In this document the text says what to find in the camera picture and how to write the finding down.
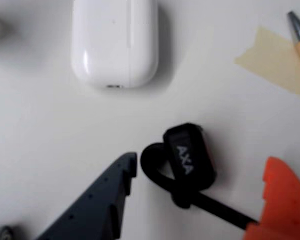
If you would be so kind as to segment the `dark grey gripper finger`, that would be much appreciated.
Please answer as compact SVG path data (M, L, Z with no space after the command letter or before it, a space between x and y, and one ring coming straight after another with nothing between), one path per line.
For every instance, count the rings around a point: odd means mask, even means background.
M119 157L39 239L120 239L126 198L131 194L137 170L137 153Z

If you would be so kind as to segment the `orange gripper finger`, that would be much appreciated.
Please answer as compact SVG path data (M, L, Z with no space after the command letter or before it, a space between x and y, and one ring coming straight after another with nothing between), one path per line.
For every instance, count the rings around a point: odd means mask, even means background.
M281 159L269 157L263 173L264 207L244 240L300 240L300 179Z

